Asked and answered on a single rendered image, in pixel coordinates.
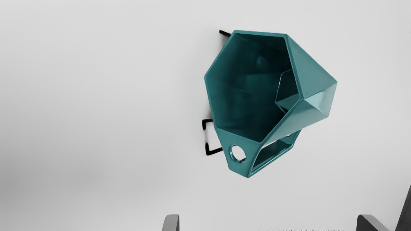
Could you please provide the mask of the teal faceted mug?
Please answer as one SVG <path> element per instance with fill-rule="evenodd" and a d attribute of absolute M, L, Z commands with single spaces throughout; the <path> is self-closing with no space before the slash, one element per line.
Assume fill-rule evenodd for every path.
<path fill-rule="evenodd" d="M 329 117 L 337 80 L 287 34 L 235 30 L 205 87 L 228 168 L 251 177 Z"/>

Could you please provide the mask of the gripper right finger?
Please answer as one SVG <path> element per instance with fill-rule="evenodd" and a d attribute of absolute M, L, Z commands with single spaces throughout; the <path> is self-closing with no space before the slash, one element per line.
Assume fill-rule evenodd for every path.
<path fill-rule="evenodd" d="M 356 231 L 390 231 L 375 216 L 360 214 L 357 217 Z"/>

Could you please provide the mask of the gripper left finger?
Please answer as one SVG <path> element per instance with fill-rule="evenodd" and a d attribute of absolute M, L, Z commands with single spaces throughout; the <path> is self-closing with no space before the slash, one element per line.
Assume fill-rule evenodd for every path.
<path fill-rule="evenodd" d="M 179 214 L 166 215 L 162 231 L 180 231 L 179 230 Z"/>

